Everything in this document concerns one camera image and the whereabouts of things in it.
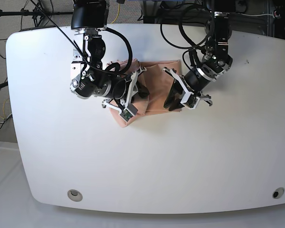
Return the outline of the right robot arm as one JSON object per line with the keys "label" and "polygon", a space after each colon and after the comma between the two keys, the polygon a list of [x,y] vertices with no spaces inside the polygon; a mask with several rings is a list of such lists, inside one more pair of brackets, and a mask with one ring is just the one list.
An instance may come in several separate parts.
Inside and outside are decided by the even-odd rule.
{"label": "right robot arm", "polygon": [[[138,110],[133,105],[136,94],[148,95],[146,87],[138,83],[138,77],[146,71],[140,67],[130,71],[133,52],[129,41],[121,33],[107,28],[109,2],[106,0],[76,0],[71,21],[75,31],[73,61],[71,64],[70,90],[81,99],[92,96],[105,98],[103,106],[120,115],[133,117]],[[103,68],[102,58],[106,46],[99,34],[105,30],[120,37],[128,51],[125,67],[113,62]]]}

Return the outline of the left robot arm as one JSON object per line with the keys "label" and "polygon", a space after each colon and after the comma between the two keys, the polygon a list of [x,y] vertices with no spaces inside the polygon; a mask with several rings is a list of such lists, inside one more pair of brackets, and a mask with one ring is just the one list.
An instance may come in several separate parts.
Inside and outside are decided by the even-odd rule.
{"label": "left robot arm", "polygon": [[[200,43],[189,38],[183,28],[183,18],[193,9],[204,9],[211,14],[205,24],[206,36]],[[182,47],[190,58],[189,71],[181,76],[175,69],[164,68],[164,72],[173,78],[164,108],[169,111],[183,107],[193,110],[201,101],[213,104],[211,96],[205,95],[203,89],[229,71],[232,65],[233,59],[228,54],[228,40],[232,34],[228,16],[235,12],[236,4],[233,0],[204,0],[202,4],[190,3],[180,13],[179,31],[189,43],[189,47]]]}

